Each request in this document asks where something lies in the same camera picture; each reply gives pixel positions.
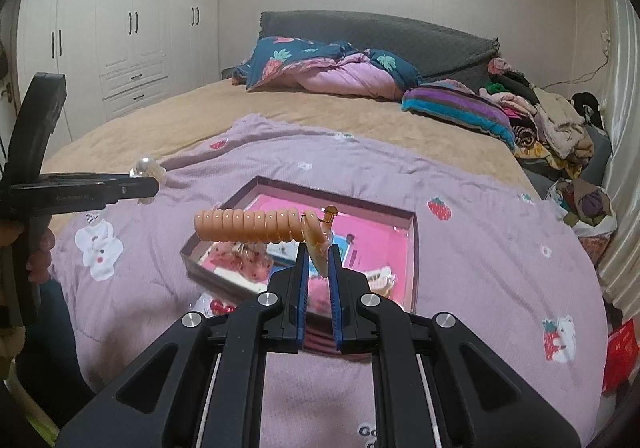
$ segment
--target white wardrobe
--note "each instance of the white wardrobe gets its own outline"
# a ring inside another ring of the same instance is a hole
[[[47,155],[99,125],[220,79],[218,0],[21,0],[20,98],[36,72],[66,75]]]

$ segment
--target dark gray headboard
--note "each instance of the dark gray headboard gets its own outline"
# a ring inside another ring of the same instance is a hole
[[[441,25],[351,11],[265,11],[260,38],[295,36],[358,49],[391,51],[414,65],[426,81],[454,78],[478,92],[489,77],[487,64],[498,56],[498,39],[488,40]]]

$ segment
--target white curtain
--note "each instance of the white curtain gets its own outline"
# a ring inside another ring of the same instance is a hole
[[[598,271],[607,299],[625,319],[640,312],[640,19],[629,0],[607,0],[610,67],[602,99],[613,154],[604,188],[618,231]]]

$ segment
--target person's hand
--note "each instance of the person's hand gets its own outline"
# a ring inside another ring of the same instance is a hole
[[[23,231],[20,222],[0,221],[0,246],[10,246]],[[49,279],[49,266],[51,265],[51,250],[56,243],[51,230],[47,230],[40,238],[37,251],[30,254],[27,260],[27,270],[31,271],[29,282],[44,284]]]

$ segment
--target metal screw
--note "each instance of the metal screw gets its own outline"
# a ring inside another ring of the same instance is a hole
[[[440,313],[436,316],[436,323],[440,327],[444,327],[448,329],[449,327],[453,327],[456,324],[456,319],[453,314],[449,313]]]
[[[185,327],[197,327],[202,322],[202,315],[200,313],[187,313],[182,317],[182,325]]]
[[[260,293],[258,295],[258,303],[265,307],[275,304],[278,301],[278,295],[275,293]]]
[[[367,293],[360,297],[360,301],[366,307],[375,307],[380,303],[380,297],[375,293]]]

